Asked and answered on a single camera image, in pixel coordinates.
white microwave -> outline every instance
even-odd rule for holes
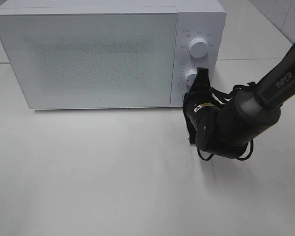
[[[31,109],[179,107],[225,18],[217,0],[7,0],[0,39]]]

microwave door window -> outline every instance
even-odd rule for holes
[[[2,16],[33,109],[166,107],[176,14]]]

